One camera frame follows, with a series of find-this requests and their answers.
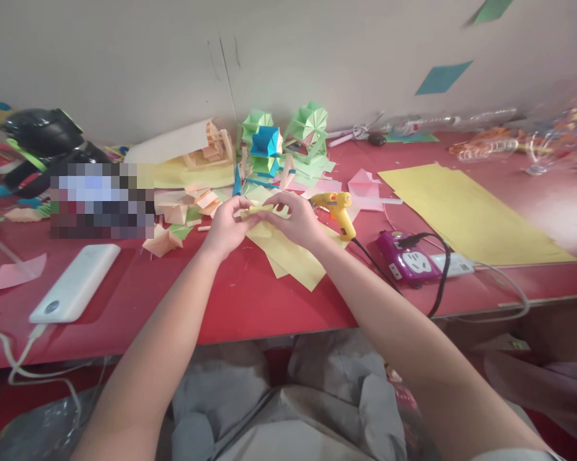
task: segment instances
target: hand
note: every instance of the hand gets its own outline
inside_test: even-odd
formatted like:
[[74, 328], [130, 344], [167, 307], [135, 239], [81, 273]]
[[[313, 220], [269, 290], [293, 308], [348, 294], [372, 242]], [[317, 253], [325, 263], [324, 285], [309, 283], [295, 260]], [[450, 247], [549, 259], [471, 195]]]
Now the hand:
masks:
[[246, 232], [261, 221], [257, 214], [245, 221], [233, 217], [237, 210], [248, 209], [250, 206], [252, 203], [239, 195], [220, 205], [213, 217], [209, 234], [200, 248], [201, 251], [216, 254], [221, 261], [224, 261], [243, 241]]
[[288, 219], [282, 218], [269, 211], [261, 211], [258, 215], [263, 221], [276, 226], [292, 242], [310, 250], [328, 239], [325, 231], [320, 226], [312, 205], [304, 198], [295, 193], [280, 192], [269, 198], [265, 205], [278, 205], [277, 210], [282, 211], [288, 206]]

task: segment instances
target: power cord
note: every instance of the power cord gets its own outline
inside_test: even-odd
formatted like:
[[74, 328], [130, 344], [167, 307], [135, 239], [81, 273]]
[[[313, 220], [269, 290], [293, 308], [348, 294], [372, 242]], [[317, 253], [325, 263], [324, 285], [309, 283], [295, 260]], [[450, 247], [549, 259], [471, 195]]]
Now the power cord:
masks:
[[[72, 382], [67, 378], [40, 379], [40, 380], [36, 379], [36, 378], [53, 378], [54, 376], [65, 375], [66, 373], [70, 373], [71, 371], [74, 371], [76, 369], [79, 369], [79, 368], [82, 368], [85, 366], [89, 366], [92, 362], [91, 361], [86, 362], [82, 365], [78, 365], [76, 367], [69, 368], [69, 369], [62, 370], [62, 371], [57, 371], [55, 373], [31, 373], [31, 372], [26, 371], [23, 368], [21, 368], [23, 362], [26, 360], [26, 357], [28, 356], [28, 353], [30, 352], [30, 349], [32, 349], [32, 344], [34, 344], [34, 342], [36, 341], [37, 338], [42, 336], [42, 334], [45, 332], [46, 328], [47, 328], [46, 323], [39, 323], [34, 327], [32, 332], [28, 336], [28, 343], [26, 344], [24, 351], [21, 353], [21, 356], [19, 357], [19, 360], [17, 360], [17, 361], [15, 361], [15, 358], [13, 357], [13, 352], [11, 351], [11, 343], [10, 343], [9, 338], [6, 335], [4, 335], [3, 333], [0, 333], [0, 340], [2, 341], [2, 346], [4, 349], [4, 356], [6, 357], [6, 360], [8, 361], [9, 365], [11, 365], [11, 373], [8, 375], [8, 383], [10, 385], [15, 386], [15, 385], [45, 384], [45, 383], [50, 383], [50, 382], [63, 382], [69, 388], [70, 394], [72, 395], [72, 399], [73, 399], [74, 404], [75, 404], [76, 415], [77, 415], [76, 420], [75, 420], [75, 427], [77, 428], [77, 427], [79, 427], [79, 422], [81, 420], [81, 402], [79, 401], [79, 397], [77, 396], [77, 391], [75, 390], [75, 387], [73, 386]], [[18, 374], [25, 376], [26, 378], [34, 378], [34, 380], [15, 381], [15, 376]]]
[[357, 244], [357, 246], [363, 251], [363, 253], [365, 253], [365, 255], [370, 259], [371, 263], [376, 267], [376, 269], [378, 270], [378, 272], [380, 272], [382, 274], [382, 276], [386, 279], [386, 281], [389, 283], [389, 285], [391, 287], [393, 287], [393, 289], [399, 293], [400, 295], [403, 296], [403, 293], [401, 291], [399, 291], [399, 288], [397, 288], [397, 285], [395, 285], [395, 283], [391, 280], [391, 278], [386, 275], [386, 272], [384, 272], [382, 270], [382, 268], [378, 265], [378, 263], [376, 263], [373, 258], [371, 257], [370, 253], [365, 249], [365, 247], [361, 244], [360, 241], [357, 240], [356, 237], [354, 237], [354, 239], [352, 239], [352, 241], [354, 243]]
[[434, 306], [431, 308], [431, 311], [427, 314], [427, 317], [431, 318], [435, 315], [438, 308], [440, 307], [440, 303], [442, 302], [442, 295], [444, 294], [444, 286], [446, 285], [446, 279], [448, 278], [448, 269], [450, 267], [450, 247], [446, 244], [444, 239], [440, 237], [438, 234], [433, 234], [431, 232], [421, 232], [420, 234], [416, 234], [413, 236], [406, 237], [405, 239], [399, 240], [399, 244], [402, 248], [414, 248], [418, 243], [425, 237], [434, 237], [438, 239], [442, 246], [444, 247], [444, 253], [446, 255], [446, 259], [444, 260], [444, 268], [442, 269], [442, 277], [440, 278], [440, 284], [437, 289], [437, 295], [435, 297]]
[[517, 314], [507, 316], [507, 317], [491, 318], [491, 319], [483, 319], [483, 320], [467, 320], [467, 319], [462, 319], [461, 317], [458, 317], [457, 320], [465, 322], [465, 323], [490, 323], [490, 322], [505, 321], [505, 320], [515, 320], [515, 319], [518, 319], [520, 317], [523, 317], [524, 315], [527, 315], [527, 313], [532, 308], [532, 305], [530, 304], [529, 299], [527, 299], [527, 295], [525, 294], [525, 292], [521, 289], [521, 287], [519, 287], [514, 282], [514, 280], [512, 280], [508, 275], [504, 274], [501, 270], [499, 270], [493, 266], [489, 266], [488, 264], [481, 263], [479, 261], [472, 261], [472, 263], [473, 264], [479, 264], [480, 266], [485, 266], [486, 268], [491, 269], [492, 271], [495, 271], [496, 273], [500, 274], [504, 279], [506, 279], [512, 286], [514, 286], [515, 289], [517, 290], [517, 292], [519, 293], [519, 295], [521, 296], [521, 301], [523, 301], [523, 308]]

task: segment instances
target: blue paper square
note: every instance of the blue paper square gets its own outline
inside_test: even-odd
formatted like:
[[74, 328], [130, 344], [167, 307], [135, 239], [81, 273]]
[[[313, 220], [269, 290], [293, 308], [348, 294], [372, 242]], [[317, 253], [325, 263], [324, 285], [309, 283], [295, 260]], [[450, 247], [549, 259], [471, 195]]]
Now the blue paper square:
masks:
[[435, 66], [429, 71], [416, 95], [446, 93], [474, 61], [451, 66]]

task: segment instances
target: clear plastic bottle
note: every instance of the clear plastic bottle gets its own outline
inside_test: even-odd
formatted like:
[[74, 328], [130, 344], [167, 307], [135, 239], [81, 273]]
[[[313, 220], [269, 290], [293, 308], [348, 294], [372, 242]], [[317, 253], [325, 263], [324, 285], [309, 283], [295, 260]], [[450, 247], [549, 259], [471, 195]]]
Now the clear plastic bottle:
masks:
[[512, 138], [484, 140], [477, 146], [466, 144], [466, 148], [457, 153], [457, 159], [466, 163], [504, 160], [510, 157], [518, 147], [519, 142]]
[[488, 129], [509, 122], [517, 114], [516, 108], [482, 112], [469, 117], [462, 117], [453, 125], [453, 130], [470, 131]]
[[443, 130], [456, 124], [460, 120], [459, 117], [427, 117], [418, 118], [416, 120], [407, 120], [403, 123], [389, 127], [389, 132], [396, 136], [410, 136], [418, 132], [432, 133], [434, 131]]

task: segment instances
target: gray pants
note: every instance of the gray pants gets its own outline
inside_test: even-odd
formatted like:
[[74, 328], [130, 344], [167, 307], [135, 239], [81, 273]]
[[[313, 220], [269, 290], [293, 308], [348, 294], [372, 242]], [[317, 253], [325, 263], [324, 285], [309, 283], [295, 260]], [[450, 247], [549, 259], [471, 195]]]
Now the gray pants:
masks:
[[216, 458], [255, 424], [301, 419], [376, 459], [404, 459], [384, 365], [359, 329], [296, 338], [288, 385], [272, 389], [251, 342], [199, 346], [173, 397], [173, 459]]

